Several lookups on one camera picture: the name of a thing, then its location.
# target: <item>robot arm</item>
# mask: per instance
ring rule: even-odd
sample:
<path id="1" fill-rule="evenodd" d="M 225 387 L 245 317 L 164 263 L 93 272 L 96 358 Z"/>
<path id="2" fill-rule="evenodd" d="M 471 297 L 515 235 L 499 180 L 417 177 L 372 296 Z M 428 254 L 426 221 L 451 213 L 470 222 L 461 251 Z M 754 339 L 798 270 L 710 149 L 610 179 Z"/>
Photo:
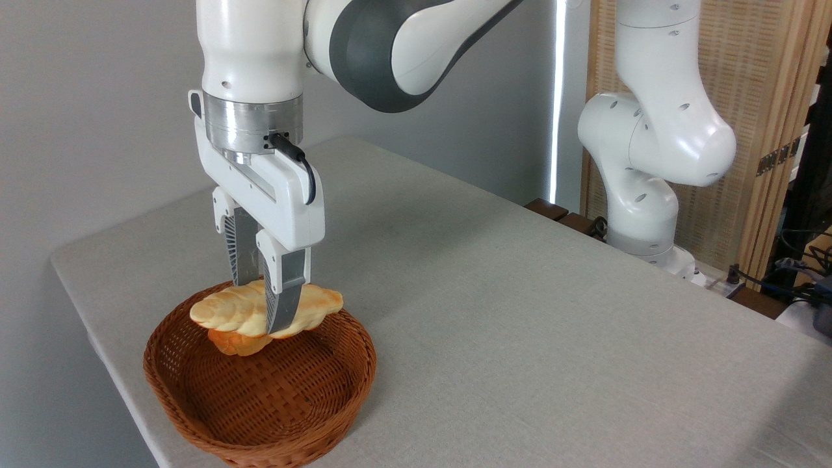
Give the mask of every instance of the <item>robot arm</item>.
<path id="1" fill-rule="evenodd" d="M 381 112 L 428 98 L 456 61 L 520 0 L 310 0 L 306 53 Z"/>
<path id="2" fill-rule="evenodd" d="M 695 263 L 673 245 L 679 204 L 665 180 L 708 186 L 736 151 L 702 86 L 700 10 L 701 0 L 619 0 L 616 68 L 635 96 L 598 94 L 578 123 L 607 191 L 607 243 L 687 279 Z"/>
<path id="3" fill-rule="evenodd" d="M 324 238 L 324 194 L 296 145 L 307 60 L 362 102 L 402 112 L 521 0 L 196 0 L 205 56 L 190 94 L 215 228 L 234 282 L 266 281 L 268 332 L 295 317 Z"/>

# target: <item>table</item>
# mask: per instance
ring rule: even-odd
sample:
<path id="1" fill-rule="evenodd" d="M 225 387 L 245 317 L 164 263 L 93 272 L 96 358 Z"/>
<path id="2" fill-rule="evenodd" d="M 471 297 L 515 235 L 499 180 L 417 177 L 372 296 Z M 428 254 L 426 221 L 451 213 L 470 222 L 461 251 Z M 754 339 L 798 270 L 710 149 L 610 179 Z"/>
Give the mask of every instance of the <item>table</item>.
<path id="1" fill-rule="evenodd" d="M 832 466 L 832 348 L 366 142 L 307 154 L 327 203 L 313 281 L 379 358 L 312 466 Z M 141 369 L 159 321 L 230 276 L 209 192 L 52 263 L 159 465 L 225 466 Z"/>

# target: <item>bread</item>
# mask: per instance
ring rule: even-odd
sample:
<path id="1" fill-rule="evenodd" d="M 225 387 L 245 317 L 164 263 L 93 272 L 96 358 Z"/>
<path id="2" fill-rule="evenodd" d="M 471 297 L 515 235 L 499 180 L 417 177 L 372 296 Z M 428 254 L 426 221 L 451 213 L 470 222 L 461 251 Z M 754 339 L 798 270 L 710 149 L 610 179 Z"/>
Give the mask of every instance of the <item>bread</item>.
<path id="1" fill-rule="evenodd" d="M 208 330 L 208 339 L 213 341 L 216 349 L 227 356 L 251 356 L 271 343 L 271 336 L 249 338 L 236 331 Z"/>
<path id="2" fill-rule="evenodd" d="M 292 324 L 267 336 L 264 287 L 263 281 L 259 280 L 215 292 L 194 304 L 191 319 L 209 330 L 209 339 L 221 352 L 230 356 L 250 356 L 273 338 L 288 338 L 316 328 L 327 315 L 344 306 L 344 298 L 339 292 L 303 285 Z"/>

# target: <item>black cable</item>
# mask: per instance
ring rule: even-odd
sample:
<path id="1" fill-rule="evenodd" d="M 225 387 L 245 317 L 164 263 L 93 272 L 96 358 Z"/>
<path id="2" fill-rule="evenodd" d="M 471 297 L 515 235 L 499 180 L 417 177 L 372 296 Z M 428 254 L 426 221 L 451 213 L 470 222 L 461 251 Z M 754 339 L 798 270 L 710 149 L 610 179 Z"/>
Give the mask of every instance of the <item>black cable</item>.
<path id="1" fill-rule="evenodd" d="M 794 298 L 797 298 L 797 299 L 804 299 L 806 301 L 813 302 L 813 303 L 818 303 L 818 302 L 823 301 L 820 298 L 818 298 L 817 296 L 812 296 L 809 293 L 801 293 L 801 292 L 797 291 L 795 288 L 785 289 L 785 288 L 781 288 L 779 286 L 772 285 L 770 283 L 766 283 L 764 281 L 760 281 L 760 280 L 754 278 L 753 276 L 751 276 L 747 273 L 744 273 L 736 265 L 732 265 L 730 267 L 730 270 L 736 272 L 737 275 L 744 277 L 746 280 L 751 281 L 756 285 L 759 285 L 760 287 L 764 287 L 765 289 L 777 292 L 777 293 L 782 294 L 784 296 L 794 297 Z"/>
<path id="2" fill-rule="evenodd" d="M 300 162 L 304 165 L 306 169 L 306 174 L 310 178 L 310 197 L 306 201 L 307 205 L 311 205 L 314 202 L 315 196 L 317 195 L 317 185 L 314 179 L 314 171 L 312 171 L 312 166 L 306 161 L 306 153 L 304 150 L 297 147 L 295 144 L 289 141 L 288 138 L 289 133 L 285 135 L 281 135 L 279 133 L 272 133 L 268 137 L 263 137 L 265 140 L 271 144 L 271 148 L 278 150 L 279 152 L 285 154 L 287 157 L 294 159 L 297 162 Z M 264 148 L 270 149 L 269 145 L 264 145 Z"/>
<path id="3" fill-rule="evenodd" d="M 830 258 L 830 251 L 832 251 L 832 247 L 827 249 L 826 251 L 821 251 L 819 248 L 815 246 L 810 246 L 809 251 L 807 252 L 805 249 L 800 250 L 794 246 L 792 246 L 788 241 L 785 239 L 785 234 L 787 233 L 805 233 L 805 234 L 815 234 L 818 236 L 829 236 L 832 237 L 832 234 L 823 231 L 815 231 L 812 229 L 783 229 L 780 231 L 780 241 L 783 242 L 783 245 L 789 248 L 791 251 L 794 251 L 801 256 L 805 255 L 809 258 L 813 258 L 818 262 L 820 268 L 823 271 L 818 271 L 819 274 L 823 276 L 828 276 L 832 273 L 832 258 Z"/>
<path id="4" fill-rule="evenodd" d="M 316 193 L 317 192 L 317 187 L 315 186 L 315 181 L 314 181 L 314 172 L 312 172 L 312 166 L 310 166 L 309 162 L 306 161 L 305 156 L 300 162 L 303 162 L 304 167 L 306 168 L 306 173 L 309 174 L 309 177 L 310 177 L 310 198 L 306 202 L 306 204 L 311 205 L 312 202 L 314 202 L 315 195 L 317 195 L 317 193 Z"/>

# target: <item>wicker basket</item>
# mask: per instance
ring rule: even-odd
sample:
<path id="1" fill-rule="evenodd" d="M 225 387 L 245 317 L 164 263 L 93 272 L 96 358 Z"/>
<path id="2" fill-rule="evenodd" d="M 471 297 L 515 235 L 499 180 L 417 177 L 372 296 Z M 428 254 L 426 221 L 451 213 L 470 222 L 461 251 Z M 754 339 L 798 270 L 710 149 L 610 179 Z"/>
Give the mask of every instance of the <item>wicker basket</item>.
<path id="1" fill-rule="evenodd" d="M 189 317 L 224 283 L 182 302 L 145 350 L 147 381 L 176 429 L 231 466 L 302 466 L 352 426 L 375 375 L 367 331 L 346 311 L 253 356 L 225 356 Z"/>

